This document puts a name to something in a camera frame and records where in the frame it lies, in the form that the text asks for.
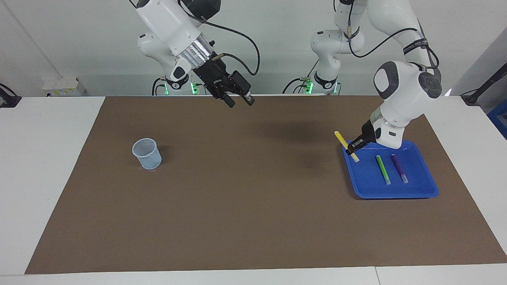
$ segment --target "blue plastic tray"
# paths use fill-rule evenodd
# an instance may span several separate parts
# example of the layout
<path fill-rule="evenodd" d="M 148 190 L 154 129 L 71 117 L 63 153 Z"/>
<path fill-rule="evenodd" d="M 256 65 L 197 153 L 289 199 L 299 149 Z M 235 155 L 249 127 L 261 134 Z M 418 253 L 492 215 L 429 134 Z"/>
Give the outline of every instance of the blue plastic tray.
<path fill-rule="evenodd" d="M 342 148 L 355 193 L 363 199 L 407 199 L 437 197 L 439 190 L 415 143 L 404 140 L 401 148 L 393 150 L 379 144 L 369 144 L 358 150 L 360 161 L 355 163 Z M 404 184 L 391 159 L 395 154 L 407 175 Z M 391 185 L 387 185 L 376 156 L 384 162 Z"/>

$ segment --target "table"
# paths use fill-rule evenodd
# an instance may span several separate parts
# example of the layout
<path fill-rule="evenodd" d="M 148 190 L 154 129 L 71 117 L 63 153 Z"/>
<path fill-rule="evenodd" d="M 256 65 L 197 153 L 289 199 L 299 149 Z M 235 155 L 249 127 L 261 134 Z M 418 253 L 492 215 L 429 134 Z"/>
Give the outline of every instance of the table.
<path fill-rule="evenodd" d="M 22 275 L 104 98 L 24 98 L 0 110 L 0 275 Z M 427 118 L 502 248 L 507 246 L 507 141 L 480 108 L 439 100 Z M 507 264 L 3 276 L 2 283 L 500 284 Z"/>

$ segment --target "black pole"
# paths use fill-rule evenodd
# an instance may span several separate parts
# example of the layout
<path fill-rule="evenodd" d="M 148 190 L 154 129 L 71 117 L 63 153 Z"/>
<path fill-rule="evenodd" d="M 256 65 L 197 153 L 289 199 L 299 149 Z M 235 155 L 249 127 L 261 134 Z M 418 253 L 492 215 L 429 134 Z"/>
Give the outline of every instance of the black pole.
<path fill-rule="evenodd" d="M 0 87 L 0 97 L 2 97 L 3 101 L 5 101 L 5 103 L 0 104 L 0 108 L 14 108 L 21 100 L 20 96 L 17 95 L 10 96 L 1 87 Z"/>
<path fill-rule="evenodd" d="M 477 99 L 488 90 L 498 80 L 502 79 L 507 74 L 507 63 L 504 64 L 488 81 L 486 81 L 477 91 L 470 96 L 462 96 L 463 100 L 467 105 L 474 105 L 477 103 Z"/>

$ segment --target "purple marker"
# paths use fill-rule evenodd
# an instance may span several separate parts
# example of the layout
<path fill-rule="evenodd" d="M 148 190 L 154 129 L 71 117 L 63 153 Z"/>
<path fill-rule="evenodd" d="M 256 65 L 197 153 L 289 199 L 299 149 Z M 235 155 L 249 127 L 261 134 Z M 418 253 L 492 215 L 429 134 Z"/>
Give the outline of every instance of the purple marker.
<path fill-rule="evenodd" d="M 396 155 L 391 154 L 391 159 L 394 162 L 394 165 L 396 166 L 396 170 L 398 170 L 398 173 L 402 177 L 403 183 L 407 184 L 409 180 L 407 179 L 405 172 L 403 172 L 402 166 L 400 165 L 400 162 L 398 162 L 398 158 L 396 158 Z"/>

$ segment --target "light blue cup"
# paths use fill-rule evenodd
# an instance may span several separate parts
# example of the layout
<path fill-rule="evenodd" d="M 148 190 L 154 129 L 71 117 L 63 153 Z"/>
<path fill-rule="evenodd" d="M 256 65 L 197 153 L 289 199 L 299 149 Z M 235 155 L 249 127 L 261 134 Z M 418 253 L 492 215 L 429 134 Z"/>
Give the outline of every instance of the light blue cup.
<path fill-rule="evenodd" d="M 151 138 L 138 140 L 132 147 L 132 153 L 146 170 L 155 169 L 162 163 L 157 143 Z"/>

